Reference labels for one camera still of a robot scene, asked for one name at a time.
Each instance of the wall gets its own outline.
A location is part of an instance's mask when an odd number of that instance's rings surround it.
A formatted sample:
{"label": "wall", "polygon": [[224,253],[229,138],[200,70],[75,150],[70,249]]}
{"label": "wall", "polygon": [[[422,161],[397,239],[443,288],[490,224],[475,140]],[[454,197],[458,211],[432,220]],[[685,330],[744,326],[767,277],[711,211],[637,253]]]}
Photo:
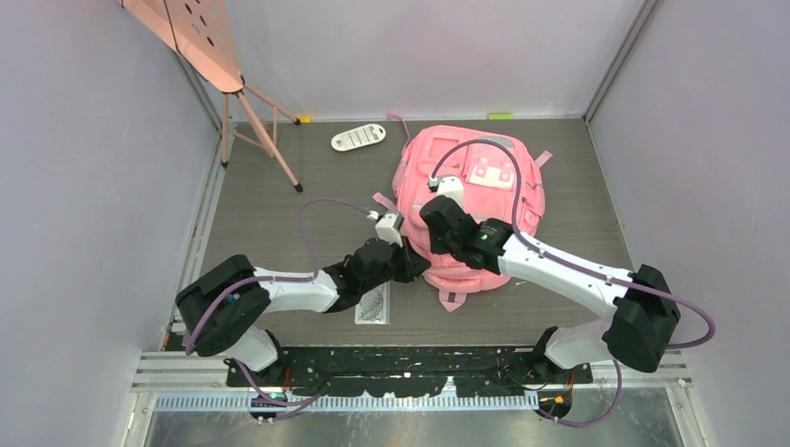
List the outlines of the wall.
{"label": "wall", "polygon": [[[666,1],[592,124],[636,263],[704,305],[685,355],[718,443],[786,445],[790,3]],[[676,339],[701,333],[684,314]]]}
{"label": "wall", "polygon": [[[225,8],[245,78],[298,115],[480,118],[581,116],[641,4],[236,0]],[[231,115],[246,120],[237,104]]]}
{"label": "wall", "polygon": [[0,445],[107,447],[215,132],[116,2],[16,2],[0,37]]}

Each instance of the white remote control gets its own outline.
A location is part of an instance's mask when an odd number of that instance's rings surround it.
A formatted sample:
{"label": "white remote control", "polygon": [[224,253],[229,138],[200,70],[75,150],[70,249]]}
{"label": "white remote control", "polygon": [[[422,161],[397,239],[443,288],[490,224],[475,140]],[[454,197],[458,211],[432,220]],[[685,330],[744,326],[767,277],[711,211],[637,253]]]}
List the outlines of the white remote control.
{"label": "white remote control", "polygon": [[350,151],[376,144],[384,140],[387,132],[381,125],[366,124],[358,128],[340,132],[332,137],[332,148],[337,152]]}

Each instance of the pink backpack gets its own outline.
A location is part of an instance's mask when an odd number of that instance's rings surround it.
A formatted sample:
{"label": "pink backpack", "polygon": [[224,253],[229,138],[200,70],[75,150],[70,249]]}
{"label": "pink backpack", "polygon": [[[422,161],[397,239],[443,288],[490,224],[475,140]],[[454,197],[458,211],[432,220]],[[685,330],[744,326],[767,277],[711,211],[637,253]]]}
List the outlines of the pink backpack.
{"label": "pink backpack", "polygon": [[[392,189],[398,200],[397,209],[403,215],[401,231],[409,237],[415,251],[430,260],[425,280],[439,289],[440,302],[450,312],[463,305],[467,293],[495,289],[510,280],[484,270],[472,270],[450,256],[432,254],[428,228],[419,216],[422,205],[434,197],[428,189],[428,177],[436,163],[460,142],[474,139],[498,142],[518,160],[525,183],[519,202],[518,227],[534,235],[545,210],[539,165],[522,142],[505,135],[451,126],[434,126],[417,134],[403,150]],[[542,165],[549,157],[551,154],[544,153],[538,162]],[[438,175],[448,174],[455,174],[464,183],[464,211],[476,221],[489,217],[511,220],[515,169],[499,149],[489,144],[459,149],[444,162]]]}

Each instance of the pink pouch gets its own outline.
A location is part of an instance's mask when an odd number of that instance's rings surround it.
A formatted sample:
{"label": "pink pouch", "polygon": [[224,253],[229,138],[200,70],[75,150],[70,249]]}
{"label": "pink pouch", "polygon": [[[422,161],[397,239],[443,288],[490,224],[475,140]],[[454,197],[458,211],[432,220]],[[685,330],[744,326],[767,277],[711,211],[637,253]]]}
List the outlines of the pink pouch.
{"label": "pink pouch", "polygon": [[[464,303],[468,293],[495,289],[510,280],[510,277],[472,270],[449,255],[432,254],[428,228],[419,217],[422,206],[435,197],[428,189],[428,177],[439,159],[457,144],[475,139],[502,144],[518,161],[525,183],[518,202],[518,227],[534,235],[545,210],[538,164],[522,142],[505,135],[451,126],[434,126],[415,136],[402,154],[392,189],[398,211],[404,218],[401,231],[409,237],[415,251],[430,260],[425,280],[440,290],[440,302],[451,312]],[[515,167],[499,149],[490,144],[472,144],[459,149],[439,170],[440,176],[448,174],[455,174],[464,183],[464,211],[475,220],[480,222],[490,217],[511,220]]]}

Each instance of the green tape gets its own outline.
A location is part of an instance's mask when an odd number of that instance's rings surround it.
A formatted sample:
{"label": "green tape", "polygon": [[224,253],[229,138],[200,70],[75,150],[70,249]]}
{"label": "green tape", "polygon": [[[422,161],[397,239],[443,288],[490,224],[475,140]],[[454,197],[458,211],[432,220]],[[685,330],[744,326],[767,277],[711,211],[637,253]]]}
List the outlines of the green tape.
{"label": "green tape", "polygon": [[512,114],[488,114],[488,119],[513,119]]}

